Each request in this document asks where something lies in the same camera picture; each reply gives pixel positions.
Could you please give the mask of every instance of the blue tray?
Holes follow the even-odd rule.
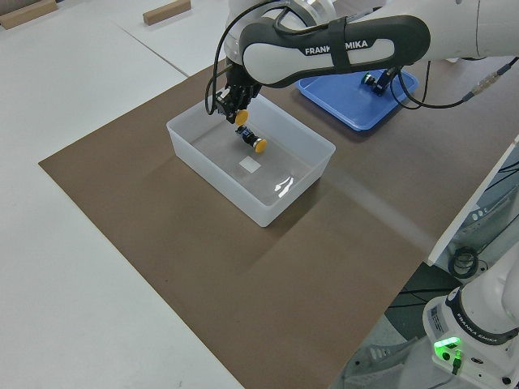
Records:
[[[376,78],[379,78],[382,72],[370,71]],[[310,77],[299,80],[296,86],[304,96],[352,129],[365,131],[373,128],[397,107],[389,88],[385,94],[377,96],[370,87],[361,84],[365,74],[364,71],[348,75]],[[411,73],[402,71],[402,76],[409,92],[418,87],[418,80]],[[398,79],[393,81],[393,89],[398,100],[405,99]]]

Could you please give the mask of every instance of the white label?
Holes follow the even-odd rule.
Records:
[[[254,173],[257,169],[261,167],[261,165],[250,158],[249,156],[246,156],[241,162],[240,165],[249,173]]]

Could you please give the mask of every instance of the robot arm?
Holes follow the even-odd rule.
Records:
[[[258,0],[229,0],[229,20]],[[244,16],[225,41],[227,92],[218,110],[234,122],[262,85],[315,75],[406,66],[420,60],[517,55],[517,0],[393,0],[337,19],[332,0],[270,2]]]

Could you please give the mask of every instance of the white translucent bin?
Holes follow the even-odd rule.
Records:
[[[323,174],[335,146],[262,96],[247,123],[266,139],[262,154],[204,103],[167,124],[177,156],[261,227],[269,225]]]

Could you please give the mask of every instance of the gray sticker on robot base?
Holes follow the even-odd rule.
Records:
[[[448,330],[447,323],[440,313],[440,305],[427,311],[427,319],[436,338],[440,338]]]

